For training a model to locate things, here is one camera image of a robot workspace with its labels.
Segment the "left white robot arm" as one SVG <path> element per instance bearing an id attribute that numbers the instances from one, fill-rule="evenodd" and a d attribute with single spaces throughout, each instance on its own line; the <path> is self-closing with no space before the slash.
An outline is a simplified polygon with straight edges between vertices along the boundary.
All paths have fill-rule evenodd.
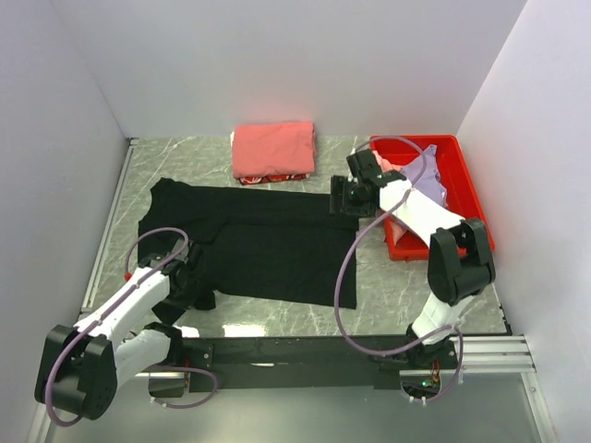
<path id="1" fill-rule="evenodd" d="M 126 283 L 97 311 L 47 334 L 34 398 L 49 413 L 96 420 L 117 390 L 151 366 L 207 375 L 212 349 L 189 360 L 189 338 L 175 322 L 197 306 L 198 245 L 175 245 L 143 258 Z"/>

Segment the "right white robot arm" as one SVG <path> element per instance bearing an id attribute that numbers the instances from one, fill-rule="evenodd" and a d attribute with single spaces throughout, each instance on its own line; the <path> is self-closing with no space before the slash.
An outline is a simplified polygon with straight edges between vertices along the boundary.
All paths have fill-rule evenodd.
<path id="1" fill-rule="evenodd" d="M 379 173 L 376 178 L 352 181 L 341 175 L 331 178 L 332 212 L 364 218 L 376 209 L 383 210 L 345 253 L 334 289 L 334 316 L 345 342 L 357 351 L 378 357 L 405 353 L 410 365 L 425 368 L 437 358 L 451 334 L 461 334 L 457 328 L 460 314 L 496 278 L 488 229 L 479 218 L 466 219 L 436 204 L 410 180 L 397 177 L 387 182 L 385 176 Z M 407 344 L 390 350 L 372 350 L 345 330 L 340 314 L 341 285 L 360 241 L 391 215 L 428 245 L 430 293 L 419 316 L 407 329 Z"/>

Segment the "black t shirt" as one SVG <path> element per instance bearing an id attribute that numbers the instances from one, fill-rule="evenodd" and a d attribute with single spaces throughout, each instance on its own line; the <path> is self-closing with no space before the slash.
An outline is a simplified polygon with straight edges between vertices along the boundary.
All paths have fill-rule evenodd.
<path id="1" fill-rule="evenodd" d="M 326 194 L 190 186 L 163 178 L 139 220 L 139 258 L 165 254 L 183 230 L 200 250 L 188 293 L 199 310 L 217 292 L 331 306 L 357 219 L 330 212 Z"/>

